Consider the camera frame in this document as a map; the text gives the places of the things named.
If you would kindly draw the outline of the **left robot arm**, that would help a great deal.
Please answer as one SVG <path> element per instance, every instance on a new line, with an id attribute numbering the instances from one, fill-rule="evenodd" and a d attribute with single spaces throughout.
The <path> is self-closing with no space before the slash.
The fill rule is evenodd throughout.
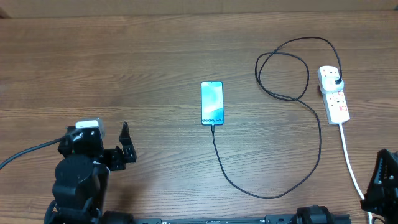
<path id="1" fill-rule="evenodd" d="M 129 126 L 123 124 L 121 145 L 113 149 L 104 148 L 103 136 L 100 119 L 67 128 L 58 146 L 63 159 L 55 168 L 54 200 L 46 210 L 45 223 L 134 223 L 130 213 L 103 210 L 110 173 L 137 160 Z"/>

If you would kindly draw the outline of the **blue Samsung Galaxy smartphone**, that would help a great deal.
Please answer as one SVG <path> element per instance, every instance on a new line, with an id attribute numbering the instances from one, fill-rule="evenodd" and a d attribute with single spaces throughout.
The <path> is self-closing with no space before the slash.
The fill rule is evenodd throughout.
<path id="1" fill-rule="evenodd" d="M 223 83 L 201 82 L 201 123 L 205 126 L 224 124 Z"/>

